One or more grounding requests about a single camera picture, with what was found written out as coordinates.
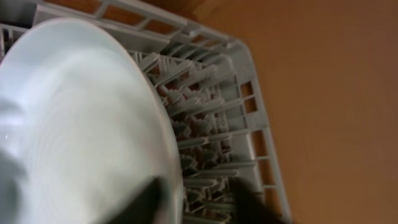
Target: plastic grid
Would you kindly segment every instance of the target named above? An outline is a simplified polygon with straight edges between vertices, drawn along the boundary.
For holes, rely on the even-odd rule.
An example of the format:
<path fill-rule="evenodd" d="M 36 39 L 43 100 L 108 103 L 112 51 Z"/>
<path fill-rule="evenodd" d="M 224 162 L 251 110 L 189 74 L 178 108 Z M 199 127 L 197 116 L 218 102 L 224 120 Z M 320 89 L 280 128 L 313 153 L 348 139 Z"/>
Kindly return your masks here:
<path fill-rule="evenodd" d="M 275 189 L 282 218 L 291 220 L 256 71 L 241 41 L 139 1 L 104 0 L 92 14 L 36 2 L 34 25 L 54 17 L 88 20 L 113 35 L 148 75 L 176 134 L 185 172 L 185 221 L 201 219 L 196 214 L 206 215 L 206 209 L 222 211 L 220 207 L 228 207 L 228 194 L 217 193 L 228 189 L 225 177 L 232 176 L 249 182 L 262 199 L 265 189 Z M 134 26 L 105 19 L 108 6 L 132 11 L 144 19 Z M 166 34 L 146 30 L 151 20 L 175 29 Z M 3 57 L 26 29 L 4 24 L 0 29 Z M 244 83 L 252 87 L 249 96 L 243 96 L 240 86 Z M 246 112 L 244 102 L 250 99 L 255 101 L 257 111 Z M 266 156 L 256 156 L 251 139 L 255 131 L 261 131 L 266 140 Z M 198 151 L 207 160 L 198 162 Z M 259 161 L 270 162 L 273 184 L 263 184 Z M 229 221 L 229 216 L 223 217 L 225 213 L 218 214 L 223 222 Z"/>

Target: brown background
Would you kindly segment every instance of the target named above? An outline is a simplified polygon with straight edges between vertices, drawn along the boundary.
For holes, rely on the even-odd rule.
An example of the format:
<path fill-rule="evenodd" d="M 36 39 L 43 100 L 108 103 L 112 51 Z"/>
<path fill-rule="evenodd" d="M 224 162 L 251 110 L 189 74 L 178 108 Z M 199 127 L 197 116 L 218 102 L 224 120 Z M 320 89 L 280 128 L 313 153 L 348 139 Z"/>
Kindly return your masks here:
<path fill-rule="evenodd" d="M 248 44 L 297 223 L 398 223 L 398 1 L 147 2 Z"/>

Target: white plate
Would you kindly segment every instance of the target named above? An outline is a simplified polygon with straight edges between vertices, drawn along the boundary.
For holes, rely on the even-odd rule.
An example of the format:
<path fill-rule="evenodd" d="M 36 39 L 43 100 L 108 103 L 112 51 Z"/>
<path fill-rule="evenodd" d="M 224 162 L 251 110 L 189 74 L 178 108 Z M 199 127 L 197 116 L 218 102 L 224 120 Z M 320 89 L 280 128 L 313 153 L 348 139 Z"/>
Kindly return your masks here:
<path fill-rule="evenodd" d="M 123 209 L 154 175 L 167 180 L 161 222 L 180 222 L 167 113 L 123 47 L 88 22 L 40 24 L 1 62 L 0 152 L 0 164 L 13 164 L 0 171 L 0 197 L 12 195 L 13 181 L 18 189 L 8 199 L 16 206 L 0 200 L 9 210 L 0 223 L 93 223 Z"/>

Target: dishwasher rack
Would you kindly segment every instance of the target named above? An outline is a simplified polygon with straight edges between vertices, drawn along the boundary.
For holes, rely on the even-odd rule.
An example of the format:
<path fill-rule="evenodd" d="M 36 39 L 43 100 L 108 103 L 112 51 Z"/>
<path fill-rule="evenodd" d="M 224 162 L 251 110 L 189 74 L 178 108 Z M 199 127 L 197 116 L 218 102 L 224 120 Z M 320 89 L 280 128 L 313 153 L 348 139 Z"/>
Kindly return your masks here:
<path fill-rule="evenodd" d="M 56 17 L 92 22 L 118 40 L 149 77 L 177 138 L 184 223 L 230 222 L 228 177 L 241 177 L 265 202 L 276 192 L 281 218 L 291 222 L 256 69 L 243 42 L 140 1 L 101 0 L 92 13 L 34 2 L 33 26 Z M 115 21 L 108 13 L 112 7 L 139 15 L 139 21 Z M 0 24 L 0 60 L 25 31 Z M 266 152 L 256 153 L 259 140 Z M 261 174 L 264 164 L 271 179 Z M 209 211 L 216 217 L 208 217 Z"/>

